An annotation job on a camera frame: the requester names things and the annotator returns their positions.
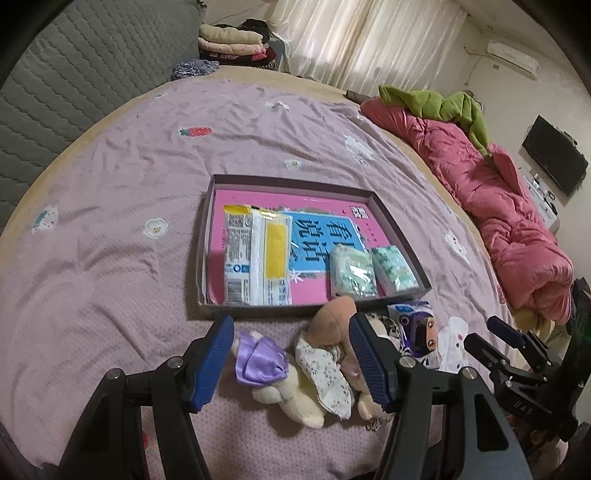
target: strawberry pattern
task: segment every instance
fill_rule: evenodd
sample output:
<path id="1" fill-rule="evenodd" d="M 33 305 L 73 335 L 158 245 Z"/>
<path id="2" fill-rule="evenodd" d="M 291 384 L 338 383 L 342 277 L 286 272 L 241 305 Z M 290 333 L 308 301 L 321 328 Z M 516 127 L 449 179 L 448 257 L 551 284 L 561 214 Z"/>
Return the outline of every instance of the strawberry pattern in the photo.
<path id="1" fill-rule="evenodd" d="M 211 132 L 212 129 L 209 127 L 189 127 L 178 129 L 178 134 L 181 137 L 204 137 L 205 135 L 209 135 Z"/>

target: purple bow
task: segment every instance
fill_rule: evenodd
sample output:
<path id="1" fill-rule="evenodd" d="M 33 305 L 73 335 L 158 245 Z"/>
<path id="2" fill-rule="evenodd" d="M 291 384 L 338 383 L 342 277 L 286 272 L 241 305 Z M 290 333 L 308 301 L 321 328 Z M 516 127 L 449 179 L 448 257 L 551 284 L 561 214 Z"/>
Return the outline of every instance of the purple bow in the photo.
<path id="1" fill-rule="evenodd" d="M 240 332 L 236 355 L 236 378 L 250 387 L 264 387 L 287 377 L 289 362 L 283 348 L 272 338 L 256 340 L 252 335 Z"/>

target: plastic bag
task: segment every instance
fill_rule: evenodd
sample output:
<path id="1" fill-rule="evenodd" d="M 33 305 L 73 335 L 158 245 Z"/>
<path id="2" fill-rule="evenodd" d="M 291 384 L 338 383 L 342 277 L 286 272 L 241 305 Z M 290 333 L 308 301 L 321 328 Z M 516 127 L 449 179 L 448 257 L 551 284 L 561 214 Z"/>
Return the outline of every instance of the plastic bag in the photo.
<path id="1" fill-rule="evenodd" d="M 330 252 L 330 291 L 360 300 L 378 296 L 371 255 L 337 244 Z"/>
<path id="2" fill-rule="evenodd" d="M 371 249 L 375 276 L 387 296 L 418 287 L 418 281 L 395 245 Z"/>
<path id="3" fill-rule="evenodd" d="M 289 215 L 226 205 L 225 304 L 291 305 Z"/>

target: white curtain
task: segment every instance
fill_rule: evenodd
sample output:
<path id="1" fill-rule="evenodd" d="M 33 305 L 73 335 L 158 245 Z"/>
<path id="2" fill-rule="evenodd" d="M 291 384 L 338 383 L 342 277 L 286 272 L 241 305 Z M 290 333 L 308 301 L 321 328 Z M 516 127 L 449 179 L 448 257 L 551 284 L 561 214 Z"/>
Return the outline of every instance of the white curtain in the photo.
<path id="1" fill-rule="evenodd" d="M 377 95 L 429 88 L 466 15 L 452 0 L 279 0 L 269 23 L 291 74 Z"/>

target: television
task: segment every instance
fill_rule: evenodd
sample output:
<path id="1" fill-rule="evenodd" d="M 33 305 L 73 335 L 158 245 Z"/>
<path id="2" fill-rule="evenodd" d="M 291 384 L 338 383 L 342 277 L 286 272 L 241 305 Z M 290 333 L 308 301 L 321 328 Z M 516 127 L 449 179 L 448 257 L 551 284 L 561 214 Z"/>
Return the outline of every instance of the television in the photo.
<path id="1" fill-rule="evenodd" d="M 588 163 L 576 142 L 541 116 L 535 119 L 522 145 L 566 195 L 570 196 L 584 179 Z"/>

